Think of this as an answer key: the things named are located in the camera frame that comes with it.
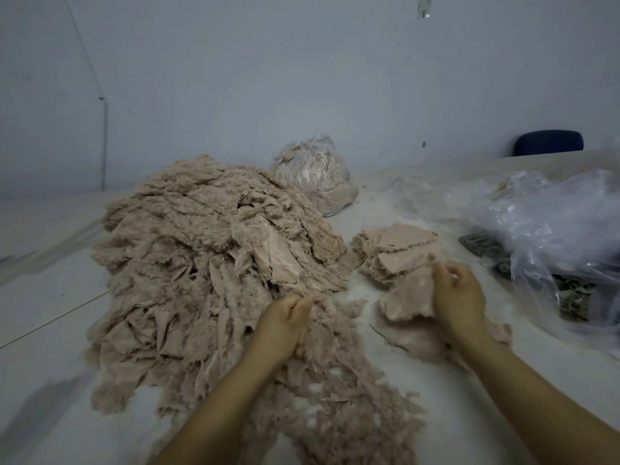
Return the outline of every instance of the person's left arm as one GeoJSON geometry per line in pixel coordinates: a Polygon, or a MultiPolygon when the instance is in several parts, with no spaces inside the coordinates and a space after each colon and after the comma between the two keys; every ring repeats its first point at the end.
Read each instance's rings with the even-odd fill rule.
{"type": "Polygon", "coordinates": [[[313,304],[312,297],[294,295],[270,304],[243,358],[151,465],[230,463],[244,420],[262,389],[293,354],[313,304]]]}

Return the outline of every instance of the white wall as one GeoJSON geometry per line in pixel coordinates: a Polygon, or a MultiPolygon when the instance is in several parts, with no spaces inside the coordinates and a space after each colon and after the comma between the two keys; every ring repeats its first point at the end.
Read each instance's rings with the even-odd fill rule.
{"type": "Polygon", "coordinates": [[[110,103],[108,184],[331,133],[355,171],[620,133],[620,0],[69,0],[110,103]],[[428,146],[422,148],[423,140],[428,146]]]}
{"type": "Polygon", "coordinates": [[[98,97],[64,0],[0,0],[0,199],[100,189],[98,97]]]}

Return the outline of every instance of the table surface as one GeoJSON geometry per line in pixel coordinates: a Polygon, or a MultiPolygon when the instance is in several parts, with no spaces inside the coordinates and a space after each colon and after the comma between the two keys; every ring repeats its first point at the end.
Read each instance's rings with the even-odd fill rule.
{"type": "MultiPolygon", "coordinates": [[[[606,159],[604,154],[598,156],[606,159]]],[[[368,173],[358,179],[358,201],[329,221],[346,241],[362,229],[395,220],[425,224],[407,205],[399,183],[454,185],[523,167],[554,165],[558,159],[562,160],[527,157],[368,173]]],[[[39,251],[0,288],[1,463],[140,463],[167,428],[167,419],[159,420],[154,414],[157,389],[141,388],[120,415],[103,417],[90,408],[97,374],[82,360],[85,331],[105,312],[110,297],[105,293],[105,271],[89,258],[87,243],[97,232],[75,244],[67,244],[66,239],[99,218],[105,202],[127,194],[0,202],[1,234],[7,235],[0,257],[39,251]],[[40,253],[45,257],[38,258],[40,253]]],[[[533,326],[518,309],[510,288],[461,249],[454,235],[440,236],[455,258],[472,265],[492,316],[513,325],[515,353],[620,430],[617,361],[600,351],[566,344],[533,326]]],[[[380,294],[373,283],[354,273],[349,292],[340,296],[368,299],[358,319],[368,358],[401,391],[419,395],[427,425],[416,439],[418,461],[423,465],[533,463],[475,377],[451,365],[411,359],[370,328],[371,310],[380,294]]],[[[297,460],[281,437],[265,462],[297,460]]]]}

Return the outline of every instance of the plastic bag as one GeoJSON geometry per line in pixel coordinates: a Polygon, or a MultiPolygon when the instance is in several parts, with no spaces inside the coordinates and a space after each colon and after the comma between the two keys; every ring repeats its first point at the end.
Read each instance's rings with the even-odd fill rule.
{"type": "Polygon", "coordinates": [[[477,196],[467,219],[510,253],[513,285],[535,324],[566,341],[620,347],[620,190],[612,173],[552,180],[518,171],[477,196]],[[570,309],[585,312],[584,321],[560,317],[570,309]]]}
{"type": "Polygon", "coordinates": [[[289,143],[275,156],[270,170],[303,191],[325,217],[357,197],[358,188],[329,135],[289,143]]]}

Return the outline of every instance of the blue chair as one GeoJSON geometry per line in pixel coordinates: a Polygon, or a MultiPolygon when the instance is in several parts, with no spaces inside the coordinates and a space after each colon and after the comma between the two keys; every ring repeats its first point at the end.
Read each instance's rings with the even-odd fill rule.
{"type": "Polygon", "coordinates": [[[584,138],[573,130],[539,130],[520,136],[512,149],[512,156],[543,155],[575,152],[584,149],[584,138]]]}

